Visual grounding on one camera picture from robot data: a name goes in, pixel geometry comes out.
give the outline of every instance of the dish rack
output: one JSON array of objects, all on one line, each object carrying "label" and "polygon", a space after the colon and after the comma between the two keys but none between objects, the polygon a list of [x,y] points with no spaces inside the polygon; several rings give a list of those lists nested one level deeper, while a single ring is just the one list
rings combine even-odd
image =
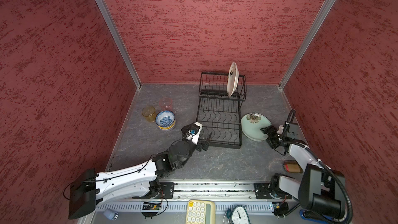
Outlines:
[{"label": "dish rack", "polygon": [[246,100],[246,78],[239,75],[231,97],[226,90],[227,73],[202,72],[196,121],[203,125],[200,140],[212,133],[210,146],[240,149],[242,127],[240,107]]}]

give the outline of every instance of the transparent cup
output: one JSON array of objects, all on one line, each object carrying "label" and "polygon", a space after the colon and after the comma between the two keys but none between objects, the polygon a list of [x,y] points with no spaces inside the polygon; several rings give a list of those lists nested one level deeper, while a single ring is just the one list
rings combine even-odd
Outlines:
[{"label": "transparent cup", "polygon": [[141,114],[148,122],[154,122],[156,119],[156,110],[153,106],[144,107]]},{"label": "transparent cup", "polygon": [[173,111],[173,100],[168,97],[163,97],[159,100],[159,106],[162,111]]}]

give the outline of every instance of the clock face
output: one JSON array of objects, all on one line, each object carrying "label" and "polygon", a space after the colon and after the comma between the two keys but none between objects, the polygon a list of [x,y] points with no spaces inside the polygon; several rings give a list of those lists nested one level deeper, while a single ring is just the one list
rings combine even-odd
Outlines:
[{"label": "clock face", "polygon": [[233,224],[249,224],[249,217],[246,214],[246,210],[242,206],[234,209],[231,219]]}]

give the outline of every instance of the stacked bowls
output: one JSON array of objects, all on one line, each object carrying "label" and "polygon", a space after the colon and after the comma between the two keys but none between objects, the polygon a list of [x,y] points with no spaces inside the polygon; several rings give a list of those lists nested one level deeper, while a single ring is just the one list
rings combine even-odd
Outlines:
[{"label": "stacked bowls", "polygon": [[171,130],[176,125],[176,116],[172,111],[162,111],[156,115],[156,125],[162,130]]}]

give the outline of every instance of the calculator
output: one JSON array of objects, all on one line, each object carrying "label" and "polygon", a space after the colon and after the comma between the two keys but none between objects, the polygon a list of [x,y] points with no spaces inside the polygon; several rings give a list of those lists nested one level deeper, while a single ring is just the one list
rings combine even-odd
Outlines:
[{"label": "calculator", "polygon": [[212,201],[190,200],[187,207],[186,224],[215,224],[216,204]]}]

